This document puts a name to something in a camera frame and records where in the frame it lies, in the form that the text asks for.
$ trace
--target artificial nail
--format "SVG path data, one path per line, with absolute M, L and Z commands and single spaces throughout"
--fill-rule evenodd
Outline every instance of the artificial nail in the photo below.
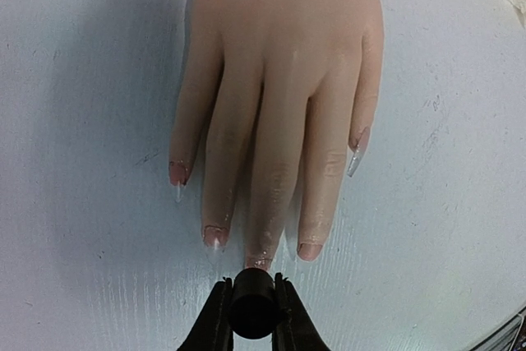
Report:
M 177 203 L 181 203 L 181 200 L 182 200 L 182 193 L 184 192 L 184 188 L 186 186 L 182 185 L 182 184 L 178 184 L 175 186 L 175 201 Z
M 298 249 L 298 256 L 304 261 L 314 261 L 320 255 L 322 248 L 320 244 L 302 243 Z
M 247 269 L 256 267 L 257 269 L 269 271 L 270 265 L 272 265 L 272 260 L 267 258 L 247 258 L 245 261 L 245 267 Z
M 362 162 L 363 155 L 365 154 L 365 150 L 367 149 L 367 145 L 369 144 L 370 135 L 371 129 L 369 127 L 366 127 L 363 130 L 362 135 L 358 139 L 356 148 L 353 149 L 353 158 L 351 159 L 351 163 L 349 164 L 347 169 L 347 175 L 349 177 L 352 177 L 354 175 L 356 169 L 358 169 L 358 165 L 360 164 L 360 162 Z
M 203 231 L 203 241 L 207 247 L 224 247 L 228 241 L 228 230 L 218 226 L 207 226 Z
M 169 163 L 170 183 L 175 187 L 175 201 L 178 203 L 182 199 L 182 192 L 188 181 L 188 168 L 182 162 Z

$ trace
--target white surface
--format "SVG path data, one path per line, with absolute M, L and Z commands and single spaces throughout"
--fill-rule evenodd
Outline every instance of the white surface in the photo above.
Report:
M 321 259 L 273 269 L 335 351 L 461 350 L 526 300 L 526 34 L 505 0 L 382 1 L 369 153 Z M 241 269 L 168 186 L 184 2 L 0 0 L 0 350 L 175 350 Z

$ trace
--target clamp jaw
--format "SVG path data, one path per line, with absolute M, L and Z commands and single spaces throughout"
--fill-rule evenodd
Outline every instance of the clamp jaw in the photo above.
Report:
M 215 283 L 178 351 L 233 351 L 234 332 L 245 339 L 272 334 L 273 351 L 330 351 L 292 283 L 256 268 Z

